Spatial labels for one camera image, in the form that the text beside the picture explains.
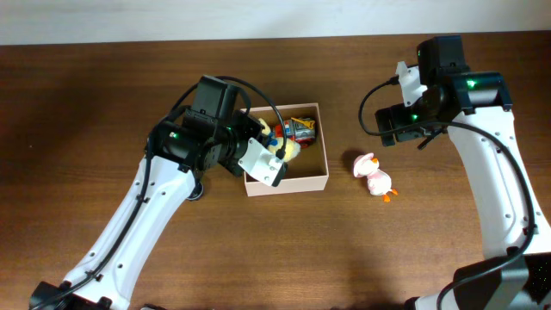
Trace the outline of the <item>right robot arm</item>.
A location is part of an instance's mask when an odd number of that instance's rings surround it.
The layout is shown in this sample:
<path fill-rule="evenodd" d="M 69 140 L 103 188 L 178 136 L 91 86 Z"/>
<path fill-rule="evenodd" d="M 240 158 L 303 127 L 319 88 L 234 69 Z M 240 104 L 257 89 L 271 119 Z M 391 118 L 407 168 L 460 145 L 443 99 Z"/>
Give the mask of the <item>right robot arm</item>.
<path fill-rule="evenodd" d="M 418 63 L 399 65 L 401 104 L 377 111 L 384 146 L 445 134 L 459 152 L 480 219 L 483 260 L 459 268 L 452 282 L 408 309 L 547 309 L 550 226 L 517 146 L 512 100 L 497 72 L 474 72 L 461 38 L 418 45 Z"/>

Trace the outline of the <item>red grey toy truck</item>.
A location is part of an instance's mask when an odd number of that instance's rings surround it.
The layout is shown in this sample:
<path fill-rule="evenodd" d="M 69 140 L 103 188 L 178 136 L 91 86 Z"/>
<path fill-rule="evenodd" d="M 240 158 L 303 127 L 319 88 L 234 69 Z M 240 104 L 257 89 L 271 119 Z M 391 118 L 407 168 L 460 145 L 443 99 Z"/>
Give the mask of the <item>red grey toy truck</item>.
<path fill-rule="evenodd" d="M 313 118 L 295 118 L 292 117 L 283 122 L 283 125 L 273 127 L 276 137 L 286 136 L 300 144 L 302 148 L 307 148 L 316 140 L 316 121 Z"/>

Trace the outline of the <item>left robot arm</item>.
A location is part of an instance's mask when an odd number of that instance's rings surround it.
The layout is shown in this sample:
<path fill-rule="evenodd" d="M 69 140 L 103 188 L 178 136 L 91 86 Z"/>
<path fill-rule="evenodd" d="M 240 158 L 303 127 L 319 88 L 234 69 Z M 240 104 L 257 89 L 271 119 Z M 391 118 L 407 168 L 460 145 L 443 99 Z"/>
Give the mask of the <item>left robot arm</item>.
<path fill-rule="evenodd" d="M 204 193 L 207 170 L 224 167 L 277 186 L 284 150 L 271 153 L 242 79 L 203 76 L 149 132 L 133 184 L 98 240 L 60 285 L 41 282 L 31 309 L 127 309 L 146 260 L 173 214 Z"/>

